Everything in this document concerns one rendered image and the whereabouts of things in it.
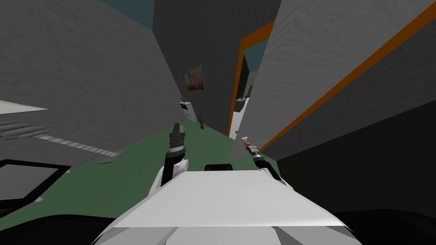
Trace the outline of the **brown picture on wall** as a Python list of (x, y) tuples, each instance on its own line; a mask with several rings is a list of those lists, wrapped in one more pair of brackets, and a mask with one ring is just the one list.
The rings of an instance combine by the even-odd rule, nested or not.
[(204, 81), (200, 65), (185, 73), (182, 78), (188, 92), (204, 91)]

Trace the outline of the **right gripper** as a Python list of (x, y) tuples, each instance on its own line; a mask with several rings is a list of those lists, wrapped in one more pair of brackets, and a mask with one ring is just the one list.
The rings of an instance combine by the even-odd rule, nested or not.
[[(243, 137), (242, 140), (246, 141), (248, 139), (248, 137)], [(260, 157), (260, 153), (259, 150), (257, 148), (257, 146), (255, 145), (249, 145), (248, 146), (248, 151), (249, 153), (253, 156), (253, 157)]]

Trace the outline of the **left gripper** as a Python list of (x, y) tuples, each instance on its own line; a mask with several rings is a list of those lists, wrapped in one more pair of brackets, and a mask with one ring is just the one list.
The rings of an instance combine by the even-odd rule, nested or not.
[(170, 147), (176, 148), (184, 145), (184, 126), (179, 123), (175, 123), (173, 127), (173, 132), (169, 134), (170, 137)]

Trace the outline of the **grey door leaf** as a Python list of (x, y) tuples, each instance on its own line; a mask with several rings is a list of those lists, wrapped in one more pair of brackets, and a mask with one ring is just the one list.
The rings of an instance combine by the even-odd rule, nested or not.
[(282, 0), (229, 160), (244, 137), (273, 159), (298, 150), (298, 117), (434, 1)]

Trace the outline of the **black framed grey panel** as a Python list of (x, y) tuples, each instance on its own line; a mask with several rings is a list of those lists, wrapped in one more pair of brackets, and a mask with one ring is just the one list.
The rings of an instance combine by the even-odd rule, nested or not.
[(34, 203), (71, 166), (0, 160), (0, 219)]

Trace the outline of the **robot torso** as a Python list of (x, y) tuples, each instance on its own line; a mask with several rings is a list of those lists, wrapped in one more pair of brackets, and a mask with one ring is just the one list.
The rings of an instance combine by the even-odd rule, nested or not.
[(266, 168), (188, 171), (175, 166), (92, 245), (361, 245), (337, 217)]

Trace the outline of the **white cabinet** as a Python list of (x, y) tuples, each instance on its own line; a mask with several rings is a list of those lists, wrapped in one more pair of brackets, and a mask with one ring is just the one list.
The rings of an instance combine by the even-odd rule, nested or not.
[(194, 109), (192, 107), (192, 104), (187, 102), (185, 98), (181, 97), (180, 105), (188, 120), (197, 123), (198, 121)]

